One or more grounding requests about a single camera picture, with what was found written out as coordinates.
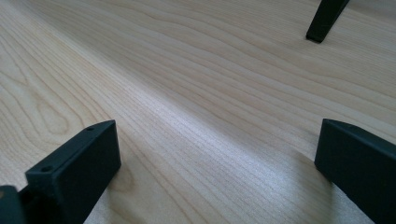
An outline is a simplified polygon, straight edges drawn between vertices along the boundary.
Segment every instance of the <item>small hole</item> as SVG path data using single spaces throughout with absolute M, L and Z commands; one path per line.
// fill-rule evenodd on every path
M 52 166 L 46 166 L 46 167 L 41 168 L 41 172 L 49 172 L 49 171 L 51 171 L 52 169 L 53 169 Z

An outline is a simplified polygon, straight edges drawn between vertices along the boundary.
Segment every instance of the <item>light wood surface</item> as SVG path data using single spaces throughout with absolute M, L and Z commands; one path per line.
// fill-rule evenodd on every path
M 320 45 L 318 4 L 0 0 L 0 185 L 115 119 L 86 223 L 370 223 L 313 159 L 323 118 L 396 143 L 396 1 L 351 1 Z

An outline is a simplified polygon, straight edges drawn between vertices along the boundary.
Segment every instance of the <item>wood grain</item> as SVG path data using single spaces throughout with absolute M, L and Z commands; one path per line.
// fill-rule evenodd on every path
M 395 1 L 1 0 L 0 185 L 115 119 L 86 223 L 370 223 L 313 164 L 321 120 L 396 143 Z

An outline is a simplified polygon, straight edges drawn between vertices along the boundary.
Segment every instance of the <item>black chair leg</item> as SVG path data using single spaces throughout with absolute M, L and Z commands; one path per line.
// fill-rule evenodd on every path
M 348 2 L 349 0 L 322 0 L 306 38 L 321 43 Z

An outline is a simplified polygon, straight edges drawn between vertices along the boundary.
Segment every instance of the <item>black plastic part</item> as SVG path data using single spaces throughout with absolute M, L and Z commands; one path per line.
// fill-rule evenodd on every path
M 396 146 L 363 129 L 324 119 L 315 165 L 372 221 L 396 223 Z
M 16 205 L 0 198 L 0 207 L 12 205 L 0 210 L 0 218 L 9 209 L 20 212 L 21 204 L 28 224 L 83 223 L 119 169 L 116 122 L 92 125 L 26 172 L 28 186 L 20 191 L 19 199 L 13 201 L 15 194 L 10 194 Z M 8 223 L 23 222 L 15 218 Z
M 349 0 L 322 0 L 306 33 L 306 38 L 321 43 L 348 2 Z

